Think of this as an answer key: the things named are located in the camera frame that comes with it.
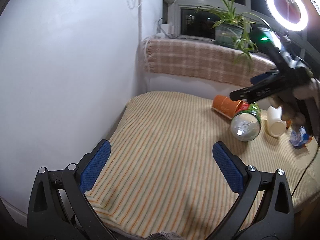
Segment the right gloved hand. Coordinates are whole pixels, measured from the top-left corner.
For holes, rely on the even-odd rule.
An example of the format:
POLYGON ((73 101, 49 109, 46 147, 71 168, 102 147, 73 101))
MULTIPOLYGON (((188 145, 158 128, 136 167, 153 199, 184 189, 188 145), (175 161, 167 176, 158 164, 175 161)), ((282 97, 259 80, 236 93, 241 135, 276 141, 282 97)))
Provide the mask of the right gloved hand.
MULTIPOLYGON (((319 80, 312 78, 309 84, 294 88, 292 93, 298 100, 313 99, 317 105, 317 111, 319 111, 319 80)), ((299 110, 281 100, 276 94, 268 97, 268 100, 272 107, 282 108, 282 120, 291 120, 297 126, 305 124, 305 116, 299 110)))

